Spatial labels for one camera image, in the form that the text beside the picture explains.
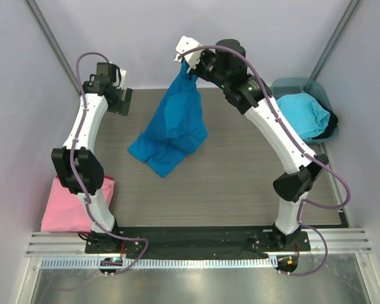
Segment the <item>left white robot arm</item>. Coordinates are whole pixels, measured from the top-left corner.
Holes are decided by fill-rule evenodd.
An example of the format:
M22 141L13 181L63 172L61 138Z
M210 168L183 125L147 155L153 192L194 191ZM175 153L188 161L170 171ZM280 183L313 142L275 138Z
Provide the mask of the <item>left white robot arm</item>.
M78 229L86 242L86 253L115 253L122 245L118 224L111 214L101 187L105 173L94 154L95 140L104 114L108 111L126 116L132 89L124 89L126 71L108 62L99 62L96 73L82 85L80 106L61 148L54 148L51 159L60 184L83 206L89 218L89 232Z

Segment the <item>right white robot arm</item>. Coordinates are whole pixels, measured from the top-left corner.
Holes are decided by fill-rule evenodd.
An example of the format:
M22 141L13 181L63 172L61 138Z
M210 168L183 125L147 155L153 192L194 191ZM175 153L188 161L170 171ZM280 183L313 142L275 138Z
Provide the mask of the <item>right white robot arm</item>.
M226 100L257 127L276 152L285 172L273 182L279 211L270 237L278 250L295 249L303 241L302 202L327 165L327 156L305 146L237 40L224 39L207 47L191 39L177 46L176 52L175 59L185 61L189 73L219 87Z

